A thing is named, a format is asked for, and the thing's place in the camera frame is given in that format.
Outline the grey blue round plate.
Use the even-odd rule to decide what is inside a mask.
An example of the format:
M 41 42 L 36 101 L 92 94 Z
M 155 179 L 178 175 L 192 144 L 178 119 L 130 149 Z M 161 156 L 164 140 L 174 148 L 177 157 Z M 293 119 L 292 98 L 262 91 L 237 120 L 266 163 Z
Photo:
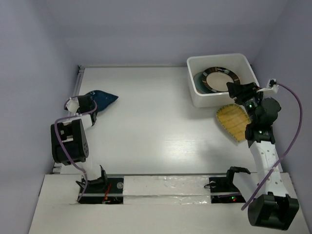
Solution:
M 195 88 L 196 88 L 197 92 L 200 94 L 210 94 L 211 92 L 203 84 L 201 76 L 202 76 L 202 72 L 199 72 L 194 76 L 193 80 L 195 83 Z

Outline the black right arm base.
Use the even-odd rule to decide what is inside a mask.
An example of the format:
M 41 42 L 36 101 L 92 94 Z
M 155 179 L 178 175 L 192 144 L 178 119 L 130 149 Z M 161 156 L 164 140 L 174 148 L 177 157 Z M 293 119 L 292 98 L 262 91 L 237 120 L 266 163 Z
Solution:
M 235 173 L 251 174 L 247 168 L 231 166 L 225 176 L 209 177 L 209 183 L 204 186 L 210 189 L 212 204 L 245 203 L 239 189 L 233 184 Z

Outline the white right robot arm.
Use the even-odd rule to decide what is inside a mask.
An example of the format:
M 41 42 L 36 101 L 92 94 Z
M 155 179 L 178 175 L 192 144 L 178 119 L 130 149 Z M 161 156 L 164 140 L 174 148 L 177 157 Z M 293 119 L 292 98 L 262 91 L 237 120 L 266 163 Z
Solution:
M 247 210 L 252 226 L 286 231 L 299 210 L 299 202 L 290 196 L 278 168 L 285 155 L 277 155 L 273 123 L 281 106 L 274 98 L 264 97 L 264 90 L 254 82 L 244 85 L 228 82 L 227 87 L 230 98 L 245 108 L 251 120 L 245 139 L 259 182 L 252 185 L 246 176 L 233 174 L 224 179 L 224 185 L 229 191 L 239 188 L 246 200 L 241 209 Z

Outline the black rimmed beige plate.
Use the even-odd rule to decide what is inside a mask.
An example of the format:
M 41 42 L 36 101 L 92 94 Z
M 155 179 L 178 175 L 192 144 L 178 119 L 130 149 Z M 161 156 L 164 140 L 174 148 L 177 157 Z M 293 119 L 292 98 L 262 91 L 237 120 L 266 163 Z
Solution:
M 202 72 L 201 82 L 213 93 L 228 91 L 227 83 L 240 84 L 240 79 L 231 70 L 224 67 L 210 67 Z

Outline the dark blue leaf plate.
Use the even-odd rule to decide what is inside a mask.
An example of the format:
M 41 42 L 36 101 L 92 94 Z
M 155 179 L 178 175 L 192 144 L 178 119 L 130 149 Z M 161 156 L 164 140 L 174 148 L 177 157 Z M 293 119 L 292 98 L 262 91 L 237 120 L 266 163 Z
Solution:
M 118 96 L 102 90 L 93 90 L 87 94 L 96 102 L 98 112 L 104 111 L 110 104 L 118 99 Z

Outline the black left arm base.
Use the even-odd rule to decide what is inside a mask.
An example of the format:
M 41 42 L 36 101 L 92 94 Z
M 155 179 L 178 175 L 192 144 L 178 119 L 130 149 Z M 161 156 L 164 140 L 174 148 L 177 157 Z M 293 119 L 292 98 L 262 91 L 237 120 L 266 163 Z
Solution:
M 99 177 L 88 181 L 88 186 L 78 202 L 80 204 L 122 204 L 123 186 L 123 177 L 108 177 L 106 181 Z

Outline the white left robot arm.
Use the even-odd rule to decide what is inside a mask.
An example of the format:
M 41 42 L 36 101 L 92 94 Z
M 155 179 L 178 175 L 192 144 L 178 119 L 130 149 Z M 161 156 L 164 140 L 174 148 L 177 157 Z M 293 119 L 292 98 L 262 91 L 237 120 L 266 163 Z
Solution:
M 86 171 L 78 166 L 89 156 L 85 130 L 94 126 L 97 120 L 98 106 L 91 95 L 77 96 L 78 108 L 69 118 L 56 120 L 50 126 L 52 157 L 56 163 L 73 165 L 84 176 Z

